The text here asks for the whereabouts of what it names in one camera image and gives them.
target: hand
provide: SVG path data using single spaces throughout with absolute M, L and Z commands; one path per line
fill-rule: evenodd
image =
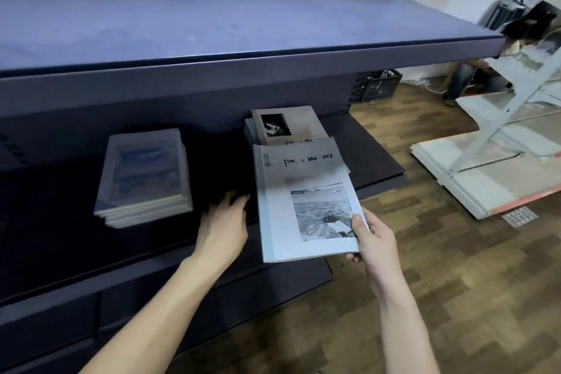
M 247 241 L 246 213 L 243 208 L 249 195 L 242 195 L 231 204 L 235 194 L 235 191 L 227 192 L 218 206 L 212 205 L 208 212 L 202 214 L 193 253 L 210 263 L 219 273 L 236 260 Z
M 403 285 L 407 287 L 407 284 L 401 271 L 393 231 L 375 214 L 364 207 L 362 210 L 370 229 L 362 222 L 359 214 L 353 216 L 352 228 L 359 238 L 360 253 L 347 253 L 347 259 L 357 264 L 361 261 L 364 263 L 372 292 L 381 300 L 389 292 L 400 289 Z

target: dark gray shelf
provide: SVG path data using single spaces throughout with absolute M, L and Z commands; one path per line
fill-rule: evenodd
M 0 0 L 0 16 L 0 117 L 481 58 L 503 45 L 410 0 Z

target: left hand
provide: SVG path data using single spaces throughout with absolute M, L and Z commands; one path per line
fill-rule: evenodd
M 243 209 L 249 195 L 238 197 L 229 191 L 218 205 L 212 205 L 202 214 L 194 256 L 224 271 L 240 255 L 247 241 L 246 213 Z

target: jeans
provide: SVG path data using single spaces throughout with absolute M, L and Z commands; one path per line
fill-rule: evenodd
M 452 75 L 448 90 L 442 95 L 442 100 L 455 100 L 459 98 L 473 80 L 476 71 L 477 67 L 460 63 L 458 69 Z M 481 79 L 479 81 L 482 85 L 482 94 L 500 92 L 508 84 L 508 80 L 501 75 L 481 74 Z

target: photo of person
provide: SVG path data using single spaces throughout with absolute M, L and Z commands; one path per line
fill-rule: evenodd
M 262 114 L 261 120 L 268 137 L 291 135 L 286 120 L 284 120 L 284 115 L 282 114 Z
M 352 211 L 343 184 L 291 191 L 303 241 L 353 237 Z

